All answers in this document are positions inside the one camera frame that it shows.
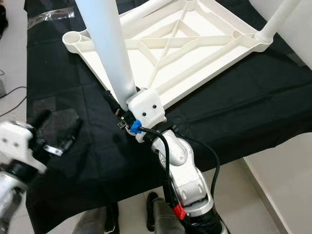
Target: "blue connector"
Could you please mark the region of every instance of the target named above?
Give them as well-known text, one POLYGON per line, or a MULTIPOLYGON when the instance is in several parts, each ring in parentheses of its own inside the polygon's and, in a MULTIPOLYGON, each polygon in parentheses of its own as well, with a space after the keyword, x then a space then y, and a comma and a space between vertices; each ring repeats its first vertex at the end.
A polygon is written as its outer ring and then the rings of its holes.
POLYGON ((130 129, 130 132, 131 132, 131 133, 142 133, 142 131, 138 129, 139 127, 142 127, 142 123, 141 123, 140 120, 137 119, 137 120, 134 121, 134 123, 132 124, 131 129, 130 129))

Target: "cable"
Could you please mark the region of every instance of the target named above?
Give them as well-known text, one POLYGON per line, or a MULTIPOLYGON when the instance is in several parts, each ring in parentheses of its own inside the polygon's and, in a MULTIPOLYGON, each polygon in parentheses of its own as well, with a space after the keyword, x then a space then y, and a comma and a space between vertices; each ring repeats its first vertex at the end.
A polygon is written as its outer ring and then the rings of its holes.
POLYGON ((22 89, 22 88, 23 88, 23 89, 27 89, 27 87, 25 87, 25 86, 17 87, 17 88, 15 88, 15 89, 11 90, 9 93, 7 93, 7 94, 1 96, 0 99, 5 98, 6 96, 10 95, 12 92, 14 92, 14 91, 17 90, 17 89, 22 89))
POLYGON ((26 100, 26 98, 27 98, 27 96, 25 96, 24 99, 23 99, 16 107, 14 107, 13 109, 11 109, 11 110, 5 112, 4 114, 0 115, 0 117, 2 117, 2 116, 4 116, 4 115, 6 115, 6 114, 8 114, 8 113, 10 113, 10 112, 12 112, 12 111, 14 111, 16 108, 18 108, 18 107, 26 100))
POLYGON ((166 138, 160 132, 158 132, 156 130, 153 130, 153 129, 144 128, 144 127, 138 127, 138 129, 141 130, 142 132, 156 135, 164 143, 164 145, 165 145, 165 154, 166 154, 166 168, 165 168, 166 179, 170 180, 171 178, 170 178, 170 168, 169 168, 170 167, 169 145, 168 145, 168 142, 167 142, 166 138))
MULTIPOLYGON (((17 88, 15 88, 15 89, 11 90, 9 93, 7 93, 7 94, 1 96, 0 99, 5 98, 6 96, 10 95, 12 92, 14 92, 14 91, 17 90, 17 89, 22 89, 22 88, 23 88, 23 89, 27 89, 27 87, 25 87, 25 86, 17 87, 17 88)), ((26 100, 26 98, 27 98, 27 96, 25 96, 25 97, 22 99, 22 101, 20 101, 20 103, 19 103, 17 106, 15 106, 13 109, 11 109, 11 110, 5 112, 4 114, 1 114, 0 117, 2 117, 2 116, 4 116, 4 115, 6 115, 6 114, 8 114, 8 113, 10 113, 10 112, 12 112, 12 111, 14 111, 16 108, 18 108, 18 107, 26 100)))
POLYGON ((211 193, 211 196, 214 198, 214 195, 215 195, 215 185, 216 185, 216 181, 218 179, 218 175, 219 175, 219 172, 220 172, 220 159, 219 159, 219 156, 217 155, 217 153, 209 145, 207 145, 207 144, 205 144, 205 143, 203 143, 203 142, 201 142, 199 140, 192 139, 192 138, 190 138, 188 136, 184 136, 181 133, 176 132, 176 134, 178 134, 179 136, 181 136, 182 138, 184 138, 186 140, 194 141, 197 144, 202 145, 203 147, 205 147, 206 149, 208 149, 210 152, 213 153, 213 155, 215 157, 216 167, 215 167, 214 177, 213 177, 213 180, 212 180, 212 183, 211 183, 210 193, 211 193))

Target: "shoe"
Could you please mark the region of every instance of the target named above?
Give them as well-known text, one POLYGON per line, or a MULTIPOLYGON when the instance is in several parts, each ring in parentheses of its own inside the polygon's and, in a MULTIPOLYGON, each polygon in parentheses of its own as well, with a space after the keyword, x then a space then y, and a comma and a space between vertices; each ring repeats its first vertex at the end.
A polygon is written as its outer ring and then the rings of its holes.
POLYGON ((154 201, 158 198, 157 193, 148 194, 146 201, 147 221, 146 227, 150 232, 155 230, 155 218, 154 218, 154 201))
POLYGON ((119 209, 118 204, 112 203, 106 210, 105 234, 119 234, 119 209))

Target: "white pole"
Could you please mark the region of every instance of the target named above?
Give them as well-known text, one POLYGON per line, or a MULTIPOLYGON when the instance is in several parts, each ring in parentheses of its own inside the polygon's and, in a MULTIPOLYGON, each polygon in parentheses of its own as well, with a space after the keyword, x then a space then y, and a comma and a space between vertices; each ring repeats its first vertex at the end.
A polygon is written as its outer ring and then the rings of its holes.
POLYGON ((300 2, 301 0, 284 0, 264 28, 255 35, 256 39, 265 44, 272 43, 275 33, 300 2))
POLYGON ((76 0, 76 4, 118 102, 124 110, 128 110, 126 100, 137 91, 122 34, 116 1, 76 0))
POLYGON ((150 13, 156 11, 157 9, 163 7, 164 5, 170 3, 172 0, 149 0, 146 3, 133 9, 131 12, 120 18, 121 25, 127 27, 150 13))

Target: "black tablecloth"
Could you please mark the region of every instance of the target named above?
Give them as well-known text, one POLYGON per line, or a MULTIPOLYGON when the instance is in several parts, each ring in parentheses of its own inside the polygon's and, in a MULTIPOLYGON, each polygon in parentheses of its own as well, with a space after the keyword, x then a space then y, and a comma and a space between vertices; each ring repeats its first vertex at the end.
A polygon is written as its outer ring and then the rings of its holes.
MULTIPOLYGON (((68 0, 28 0, 29 17, 74 5, 68 0)), ((248 0, 219 0, 256 29, 265 24, 248 0)), ((125 11, 139 1, 123 1, 125 11)), ((148 146, 117 127, 102 87, 82 59, 62 44, 68 31, 85 26, 76 17, 40 23, 28 30, 27 118, 40 109, 54 115, 43 135, 57 143, 73 120, 85 120, 73 150, 54 158, 27 195, 36 233, 66 218, 161 185, 164 172, 148 146)), ((276 37, 264 53, 251 54, 167 111, 184 134, 210 144, 222 163, 274 147, 312 129, 312 72, 288 60, 289 46, 276 37)), ((214 167, 196 144, 196 165, 214 167)))

